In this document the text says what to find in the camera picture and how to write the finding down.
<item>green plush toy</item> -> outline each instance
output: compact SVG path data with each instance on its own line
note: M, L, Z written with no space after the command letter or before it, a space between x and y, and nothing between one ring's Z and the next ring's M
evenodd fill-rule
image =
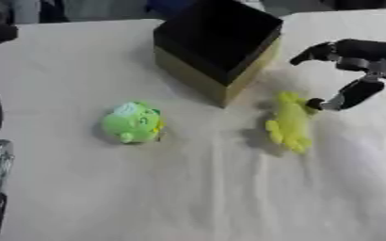
M280 109L275 120L268 120L265 124L270 138L296 153L305 153L312 144L307 137L308 121L315 111L306 107L306 100L293 92L282 92L278 102Z
M141 143L157 140L164 123L160 111L147 104L130 102L114 110L102 121L104 131L122 143Z

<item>white tablecloth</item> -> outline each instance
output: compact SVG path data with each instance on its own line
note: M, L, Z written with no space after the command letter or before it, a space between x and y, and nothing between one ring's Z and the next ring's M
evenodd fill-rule
M155 67L159 23L28 25L0 47L0 137L17 156L2 241L386 240L386 89L318 115L304 156L263 130L277 91L329 98L360 76L291 56L386 40L386 10L286 17L279 57L226 109ZM103 137L98 120L131 100L162 110L162 142Z

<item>black box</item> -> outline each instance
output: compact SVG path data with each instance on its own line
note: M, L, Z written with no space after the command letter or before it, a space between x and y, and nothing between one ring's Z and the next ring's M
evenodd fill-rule
M276 53L282 20L234 0L202 0L154 31L156 63L226 106Z

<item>yellow plush toy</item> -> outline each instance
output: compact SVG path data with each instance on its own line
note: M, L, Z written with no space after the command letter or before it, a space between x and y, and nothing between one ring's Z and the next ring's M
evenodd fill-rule
M308 121L312 110L306 107L306 100L293 92L282 92L278 96L279 112L275 120L265 124L273 142L284 145L296 153L306 153L312 145L308 138Z

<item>white table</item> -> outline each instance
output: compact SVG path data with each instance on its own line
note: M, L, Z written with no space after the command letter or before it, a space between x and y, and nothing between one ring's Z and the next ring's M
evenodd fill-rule
M386 89L314 120L305 156L262 129L280 89L330 97L358 73L287 60L325 40L386 40L386 10L285 18L281 52L227 109L153 64L158 21L28 25L0 47L0 137L15 142L1 241L386 240ZM95 128L131 100L160 108L161 143Z

